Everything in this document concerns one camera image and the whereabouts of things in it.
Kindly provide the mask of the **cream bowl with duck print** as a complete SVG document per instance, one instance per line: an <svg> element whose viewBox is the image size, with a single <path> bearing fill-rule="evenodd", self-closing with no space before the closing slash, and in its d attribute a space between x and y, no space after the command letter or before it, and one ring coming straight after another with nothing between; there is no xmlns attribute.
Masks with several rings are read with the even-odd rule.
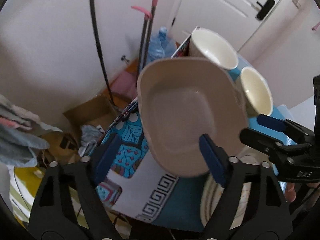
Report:
<svg viewBox="0 0 320 240"><path fill-rule="evenodd" d="M273 112L273 97L267 81L253 67L244 67L235 81L245 100L247 116L260 114L270 116Z"/></svg>

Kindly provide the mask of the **beige square plastic bowl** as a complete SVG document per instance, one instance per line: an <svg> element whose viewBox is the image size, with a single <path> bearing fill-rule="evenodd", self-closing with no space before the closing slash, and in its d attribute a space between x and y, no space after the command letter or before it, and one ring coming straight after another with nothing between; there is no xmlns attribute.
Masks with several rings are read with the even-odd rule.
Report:
<svg viewBox="0 0 320 240"><path fill-rule="evenodd" d="M199 148L203 134L228 155L243 149L244 97L216 64L199 57L154 61L140 73L137 93L150 152L167 172L179 177L208 172Z"/></svg>

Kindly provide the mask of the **pile of clothes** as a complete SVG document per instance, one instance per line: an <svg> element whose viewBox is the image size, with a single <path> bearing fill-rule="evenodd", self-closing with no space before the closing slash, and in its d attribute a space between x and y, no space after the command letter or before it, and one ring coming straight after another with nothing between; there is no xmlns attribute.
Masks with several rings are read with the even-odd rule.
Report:
<svg viewBox="0 0 320 240"><path fill-rule="evenodd" d="M13 167L35 167L40 152L50 144L42 138L61 129L45 124L40 117L12 104L1 95L1 163Z"/></svg>

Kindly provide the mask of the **cardboard box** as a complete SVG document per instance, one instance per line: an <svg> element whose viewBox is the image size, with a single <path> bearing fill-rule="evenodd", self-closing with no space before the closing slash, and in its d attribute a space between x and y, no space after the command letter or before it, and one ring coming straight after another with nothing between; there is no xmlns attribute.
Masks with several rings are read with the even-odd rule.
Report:
<svg viewBox="0 0 320 240"><path fill-rule="evenodd" d="M92 125L94 127L100 125L103 130L107 130L118 116L118 113L108 98L101 94L67 110L63 115L69 121L72 133L79 141L82 135L81 127L83 125Z"/></svg>

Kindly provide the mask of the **blue water bottle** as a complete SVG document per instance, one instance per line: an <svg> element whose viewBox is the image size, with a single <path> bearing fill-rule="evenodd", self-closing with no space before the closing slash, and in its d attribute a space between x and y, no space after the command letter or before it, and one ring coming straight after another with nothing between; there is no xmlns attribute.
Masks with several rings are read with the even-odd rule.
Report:
<svg viewBox="0 0 320 240"><path fill-rule="evenodd" d="M176 42L168 36L167 28L160 27L159 31L150 38L146 64L171 57L176 49Z"/></svg>

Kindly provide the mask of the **white panel door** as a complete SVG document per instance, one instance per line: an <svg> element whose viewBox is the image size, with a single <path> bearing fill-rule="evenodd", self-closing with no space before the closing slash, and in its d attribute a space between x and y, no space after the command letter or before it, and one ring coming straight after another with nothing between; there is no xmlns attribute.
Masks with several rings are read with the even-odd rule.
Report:
<svg viewBox="0 0 320 240"><path fill-rule="evenodd" d="M182 43L196 27L206 28L224 37L235 50L240 50L267 18L262 21L256 18L260 9L257 2L264 4L266 1L182 0L171 34L176 42ZM275 7L280 0L274 1Z"/></svg>

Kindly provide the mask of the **black curved rack pole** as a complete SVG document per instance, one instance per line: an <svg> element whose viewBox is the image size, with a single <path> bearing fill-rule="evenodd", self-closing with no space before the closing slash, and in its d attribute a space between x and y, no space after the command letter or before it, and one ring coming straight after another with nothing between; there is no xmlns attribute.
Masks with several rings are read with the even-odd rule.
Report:
<svg viewBox="0 0 320 240"><path fill-rule="evenodd" d="M96 18L96 12L95 12L95 0L89 0L89 8L90 8L90 13L91 13L91 21L92 21L95 45L96 45L101 69L103 71L103 77L104 77L104 80L106 83L108 94L110 96L110 102L112 103L112 105L115 106L116 104L114 103L113 95L112 95L111 88L110 88L110 83L108 81L107 72L106 72L106 68L105 68L105 64L104 64L103 52L102 52L99 33L98 33L97 18Z"/></svg>

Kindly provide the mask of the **wall light switch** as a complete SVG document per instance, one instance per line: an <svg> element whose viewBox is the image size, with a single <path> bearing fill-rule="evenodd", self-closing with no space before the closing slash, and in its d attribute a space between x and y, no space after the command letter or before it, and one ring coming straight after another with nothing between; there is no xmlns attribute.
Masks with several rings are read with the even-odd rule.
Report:
<svg viewBox="0 0 320 240"><path fill-rule="evenodd" d="M301 5L300 5L300 3L299 3L299 0L292 0L292 2L293 2L293 4L296 6L296 8L300 8L301 7Z"/></svg>

